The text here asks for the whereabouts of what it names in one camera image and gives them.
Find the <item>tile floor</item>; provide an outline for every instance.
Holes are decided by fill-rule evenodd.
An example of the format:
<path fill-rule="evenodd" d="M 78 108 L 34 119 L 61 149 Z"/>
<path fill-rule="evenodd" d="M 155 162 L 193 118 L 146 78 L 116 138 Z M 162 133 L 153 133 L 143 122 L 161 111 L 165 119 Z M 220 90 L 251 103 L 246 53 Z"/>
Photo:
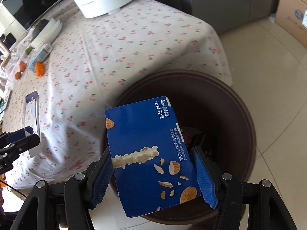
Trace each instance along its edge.
<path fill-rule="evenodd" d="M 307 229 L 307 49 L 264 18 L 221 36 L 233 77 L 233 89 L 247 105 L 257 133 L 257 159 L 250 182 L 272 181 L 298 230 Z M 5 193 L 4 209 L 18 210 Z M 114 192 L 91 211 L 99 230 L 186 230 L 127 218 Z M 240 230 L 247 228 L 247 213 Z"/>

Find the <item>brown trash can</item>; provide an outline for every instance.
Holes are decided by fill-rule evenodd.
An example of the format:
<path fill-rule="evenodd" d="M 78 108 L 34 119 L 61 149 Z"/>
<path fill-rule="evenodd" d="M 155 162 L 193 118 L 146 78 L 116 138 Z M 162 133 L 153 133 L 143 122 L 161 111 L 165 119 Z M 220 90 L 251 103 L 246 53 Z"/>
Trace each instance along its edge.
<path fill-rule="evenodd" d="M 256 134 L 243 101 L 220 80 L 196 71 L 170 70 L 145 77 L 117 100 L 115 107 L 154 97 L 167 96 L 180 127 L 211 131 L 217 135 L 216 162 L 241 181 L 254 166 Z M 196 224 L 217 215 L 202 196 L 143 218 L 161 224 Z"/>

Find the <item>blue gripper pad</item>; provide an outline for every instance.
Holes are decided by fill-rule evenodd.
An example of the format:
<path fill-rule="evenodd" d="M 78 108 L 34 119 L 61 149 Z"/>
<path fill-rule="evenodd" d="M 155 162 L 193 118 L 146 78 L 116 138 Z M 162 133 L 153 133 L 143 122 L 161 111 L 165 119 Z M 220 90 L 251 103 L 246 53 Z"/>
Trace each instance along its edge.
<path fill-rule="evenodd" d="M 195 148 L 192 148 L 190 151 L 190 159 L 195 167 L 197 182 L 201 189 L 203 198 L 212 209 L 215 209 L 218 203 L 215 194 L 215 184 Z"/>
<path fill-rule="evenodd" d="M 109 155 L 107 160 L 102 165 L 95 182 L 93 183 L 93 197 L 91 198 L 90 203 L 94 206 L 94 208 L 96 208 L 96 206 L 102 202 L 113 172 L 114 170 L 111 156 Z"/>

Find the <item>white label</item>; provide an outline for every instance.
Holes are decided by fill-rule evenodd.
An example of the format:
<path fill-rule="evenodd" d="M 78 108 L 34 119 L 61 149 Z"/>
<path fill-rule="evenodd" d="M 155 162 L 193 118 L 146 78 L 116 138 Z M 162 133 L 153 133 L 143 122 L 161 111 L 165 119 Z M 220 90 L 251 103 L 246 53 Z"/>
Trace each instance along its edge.
<path fill-rule="evenodd" d="M 307 27 L 307 9 L 306 9 L 306 11 L 305 11 L 305 15 L 304 15 L 304 18 L 303 18 L 302 25 L 303 25 L 304 27 Z"/>

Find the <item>black cable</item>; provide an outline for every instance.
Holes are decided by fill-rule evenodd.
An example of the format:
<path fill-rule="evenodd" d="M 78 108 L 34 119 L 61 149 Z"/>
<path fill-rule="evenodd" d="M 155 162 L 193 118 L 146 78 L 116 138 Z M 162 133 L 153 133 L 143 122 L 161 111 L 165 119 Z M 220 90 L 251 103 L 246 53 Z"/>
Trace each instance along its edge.
<path fill-rule="evenodd" d="M 9 188 L 11 188 L 12 190 L 16 191 L 17 193 L 20 193 L 22 196 L 24 196 L 25 198 L 27 198 L 23 193 L 19 192 L 18 190 L 14 189 L 13 187 L 11 187 L 10 185 L 6 184 L 4 181 L 1 181 L 3 184 L 5 184 L 6 186 L 8 186 Z"/>

